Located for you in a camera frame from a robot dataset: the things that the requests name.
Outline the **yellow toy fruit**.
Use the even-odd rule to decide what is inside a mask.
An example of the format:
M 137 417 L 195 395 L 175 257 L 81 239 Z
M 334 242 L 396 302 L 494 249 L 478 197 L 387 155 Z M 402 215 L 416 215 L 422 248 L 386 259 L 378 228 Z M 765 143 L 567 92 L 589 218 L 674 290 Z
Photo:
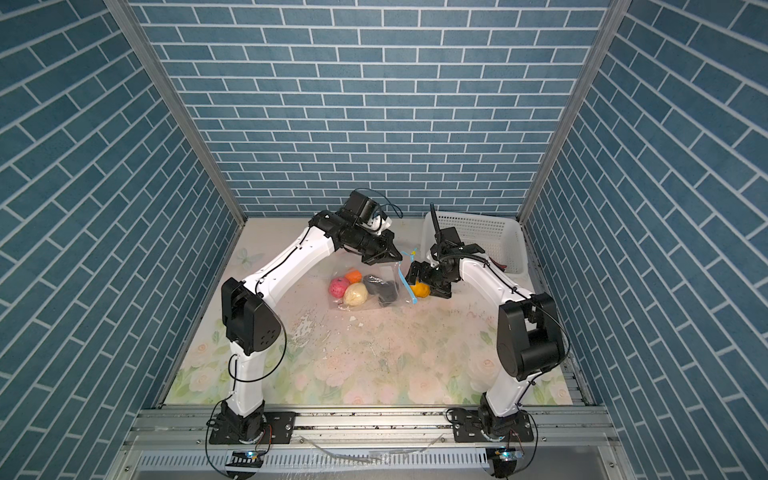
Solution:
M 416 298 L 426 298 L 431 294 L 430 287 L 422 282 L 416 282 L 410 286 L 410 289 Z

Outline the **orange toy fruit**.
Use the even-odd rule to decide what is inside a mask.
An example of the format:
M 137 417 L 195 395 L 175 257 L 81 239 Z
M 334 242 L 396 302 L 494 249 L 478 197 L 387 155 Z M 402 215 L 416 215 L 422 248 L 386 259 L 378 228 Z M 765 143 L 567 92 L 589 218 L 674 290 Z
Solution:
M 350 283 L 360 283 L 362 281 L 362 273 L 357 269 L 349 270 L 347 273 L 344 274 L 344 278 Z

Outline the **dark brown toy food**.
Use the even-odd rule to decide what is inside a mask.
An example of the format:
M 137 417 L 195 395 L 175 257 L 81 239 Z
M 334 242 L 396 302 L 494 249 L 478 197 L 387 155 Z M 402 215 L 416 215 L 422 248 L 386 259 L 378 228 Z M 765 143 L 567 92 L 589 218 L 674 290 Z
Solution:
M 380 295 L 388 288 L 388 284 L 383 279 L 375 275 L 366 275 L 362 279 L 367 291 L 371 295 Z

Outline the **dark toy avocado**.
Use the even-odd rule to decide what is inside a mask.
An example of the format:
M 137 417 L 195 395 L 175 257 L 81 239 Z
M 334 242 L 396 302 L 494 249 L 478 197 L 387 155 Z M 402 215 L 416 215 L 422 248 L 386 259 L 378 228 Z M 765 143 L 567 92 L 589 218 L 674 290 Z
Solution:
M 381 307 L 387 307 L 398 299 L 398 287 L 393 281 L 386 281 L 379 285 L 378 300 Z

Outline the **clear zip top bag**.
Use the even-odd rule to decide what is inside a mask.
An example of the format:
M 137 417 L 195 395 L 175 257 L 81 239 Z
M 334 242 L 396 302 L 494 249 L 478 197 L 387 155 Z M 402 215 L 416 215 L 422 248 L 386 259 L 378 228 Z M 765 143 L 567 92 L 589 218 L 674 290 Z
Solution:
M 341 251 L 326 260 L 329 306 L 363 311 L 412 306 L 419 299 L 406 280 L 411 260 L 365 265 L 358 255 Z

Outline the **cream toy bun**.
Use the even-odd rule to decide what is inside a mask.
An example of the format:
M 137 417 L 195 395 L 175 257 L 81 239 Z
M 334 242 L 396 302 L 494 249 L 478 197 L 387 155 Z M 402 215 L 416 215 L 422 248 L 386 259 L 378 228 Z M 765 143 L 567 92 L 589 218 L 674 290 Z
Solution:
M 350 284 L 342 297 L 343 304 L 347 307 L 358 307 L 368 301 L 369 293 L 367 287 L 362 283 Z

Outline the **pink toy fruit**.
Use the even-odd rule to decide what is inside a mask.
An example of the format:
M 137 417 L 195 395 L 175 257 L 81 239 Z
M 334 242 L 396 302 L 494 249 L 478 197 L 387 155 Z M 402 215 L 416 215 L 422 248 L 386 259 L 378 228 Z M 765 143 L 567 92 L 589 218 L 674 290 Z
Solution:
M 328 292 L 333 298 L 341 299 L 344 297 L 349 286 L 350 282 L 345 277 L 336 277 L 331 280 Z

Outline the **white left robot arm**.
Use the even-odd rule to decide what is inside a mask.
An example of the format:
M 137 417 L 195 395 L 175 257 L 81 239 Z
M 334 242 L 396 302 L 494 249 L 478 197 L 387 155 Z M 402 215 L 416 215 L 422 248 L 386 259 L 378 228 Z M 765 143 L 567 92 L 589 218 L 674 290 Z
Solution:
M 383 213 L 371 219 L 350 212 L 316 214 L 298 238 L 256 273 L 243 280 L 230 278 L 221 288 L 222 323 L 231 357 L 227 372 L 233 389 L 227 408 L 245 419 L 264 405 L 262 382 L 266 352 L 279 337 L 287 336 L 275 308 L 282 297 L 315 265 L 338 250 L 349 250 L 365 265 L 402 260 Z

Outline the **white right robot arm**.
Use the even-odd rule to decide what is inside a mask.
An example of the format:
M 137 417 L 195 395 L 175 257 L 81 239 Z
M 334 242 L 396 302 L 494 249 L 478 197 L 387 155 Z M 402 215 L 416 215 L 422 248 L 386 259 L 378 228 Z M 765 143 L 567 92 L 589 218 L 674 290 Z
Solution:
M 448 254 L 438 262 L 415 261 L 405 280 L 410 285 L 423 283 L 431 295 L 445 299 L 451 297 L 453 284 L 465 282 L 498 307 L 496 351 L 501 370 L 481 396 L 478 417 L 490 439 L 523 426 L 523 397 L 568 354 L 562 324 L 552 312 L 552 297 L 521 289 L 480 253 Z

